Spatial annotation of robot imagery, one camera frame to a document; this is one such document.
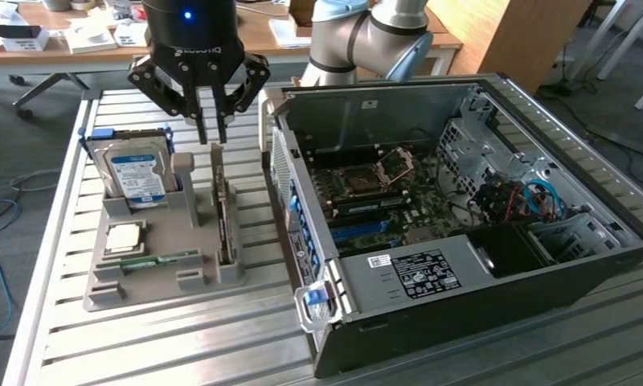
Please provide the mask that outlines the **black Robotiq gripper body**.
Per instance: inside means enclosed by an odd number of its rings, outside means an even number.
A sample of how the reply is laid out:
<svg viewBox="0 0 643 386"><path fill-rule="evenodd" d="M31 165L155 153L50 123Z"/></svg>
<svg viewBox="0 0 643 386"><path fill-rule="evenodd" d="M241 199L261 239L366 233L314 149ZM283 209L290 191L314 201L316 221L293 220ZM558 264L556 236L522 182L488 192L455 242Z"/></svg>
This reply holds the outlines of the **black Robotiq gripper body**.
<svg viewBox="0 0 643 386"><path fill-rule="evenodd" d="M142 2L151 34L150 57L181 81L189 66L195 85L230 81L243 62L235 2L231 0L146 0Z"/></svg>

